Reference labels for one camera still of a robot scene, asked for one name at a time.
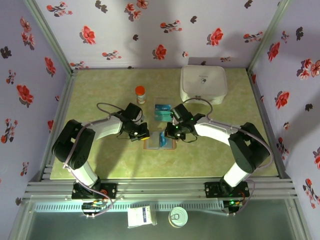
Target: floral wallpaper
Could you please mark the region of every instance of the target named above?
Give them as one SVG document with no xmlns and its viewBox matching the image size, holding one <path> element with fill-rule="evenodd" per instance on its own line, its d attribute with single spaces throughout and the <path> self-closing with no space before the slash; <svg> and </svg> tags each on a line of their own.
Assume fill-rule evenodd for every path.
<svg viewBox="0 0 320 240">
<path fill-rule="evenodd" d="M 248 67 L 279 3 L 35 1 L 72 69 Z"/>
<path fill-rule="evenodd" d="M 318 0 L 291 1 L 251 73 L 312 239 L 320 239 L 319 9 Z"/>
<path fill-rule="evenodd" d="M 0 17 L 0 239 L 6 240 L 27 183 L 40 171 L 67 74 L 23 1 L 2 2 Z"/>
</svg>

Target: white box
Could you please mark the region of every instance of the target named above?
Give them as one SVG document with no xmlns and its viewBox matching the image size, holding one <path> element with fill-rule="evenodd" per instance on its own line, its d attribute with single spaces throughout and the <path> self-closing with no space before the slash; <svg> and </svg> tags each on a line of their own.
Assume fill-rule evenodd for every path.
<svg viewBox="0 0 320 240">
<path fill-rule="evenodd" d="M 220 66 L 187 65 L 181 69 L 180 96 L 182 101 L 201 97 L 211 104 L 221 104 L 227 95 L 227 77 Z M 190 100 L 188 103 L 206 104 Z"/>
</svg>

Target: spice jar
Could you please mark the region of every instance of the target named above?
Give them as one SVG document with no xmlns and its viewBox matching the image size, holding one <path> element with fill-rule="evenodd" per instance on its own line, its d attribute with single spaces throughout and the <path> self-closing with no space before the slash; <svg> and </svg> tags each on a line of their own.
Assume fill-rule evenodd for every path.
<svg viewBox="0 0 320 240">
<path fill-rule="evenodd" d="M 146 102 L 146 91 L 143 86 L 137 86 L 135 88 L 135 94 L 138 104 L 144 104 Z"/>
</svg>

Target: white lid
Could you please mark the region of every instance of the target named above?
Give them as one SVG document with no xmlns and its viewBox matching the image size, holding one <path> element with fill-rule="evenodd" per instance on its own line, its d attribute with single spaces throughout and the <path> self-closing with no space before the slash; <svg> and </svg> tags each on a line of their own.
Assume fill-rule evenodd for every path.
<svg viewBox="0 0 320 240">
<path fill-rule="evenodd" d="M 169 221 L 175 226 L 175 227 L 182 227 L 184 226 L 188 221 L 188 213 L 187 211 L 177 206 L 169 214 Z"/>
<path fill-rule="evenodd" d="M 182 90 L 187 94 L 214 97 L 227 94 L 226 72 L 220 66 L 184 66 L 181 80 Z"/>
</svg>

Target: tabletop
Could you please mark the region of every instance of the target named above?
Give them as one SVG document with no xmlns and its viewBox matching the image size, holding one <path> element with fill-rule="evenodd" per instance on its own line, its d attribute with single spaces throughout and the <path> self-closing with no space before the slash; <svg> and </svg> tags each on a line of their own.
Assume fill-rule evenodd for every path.
<svg viewBox="0 0 320 240">
<path fill-rule="evenodd" d="M 212 119 L 234 125 L 253 123 L 265 140 L 266 132 L 257 103 L 244 68 L 226 68 L 227 95 L 219 105 L 213 105 Z M 154 121 L 155 103 L 167 99 L 170 104 L 181 103 L 181 69 L 90 69 L 80 70 L 71 93 L 65 123 L 71 119 L 90 122 L 106 117 L 97 109 L 98 102 L 125 108 L 137 103 L 135 88 L 144 86 L 146 103 L 139 105 L 150 132 L 163 130 L 165 122 Z M 186 103 L 193 114 L 209 112 L 204 104 Z M 107 111 L 117 109 L 105 106 Z M 228 145 L 208 137 L 186 143 L 178 141 L 174 150 L 146 150 L 143 141 L 131 142 L 109 135 L 96 140 L 88 157 L 92 169 L 101 179 L 117 178 L 183 178 L 221 177 L 235 163 Z M 73 177 L 63 164 L 54 161 L 50 179 Z M 255 172 L 256 176 L 277 176 L 275 164 Z"/>
</svg>

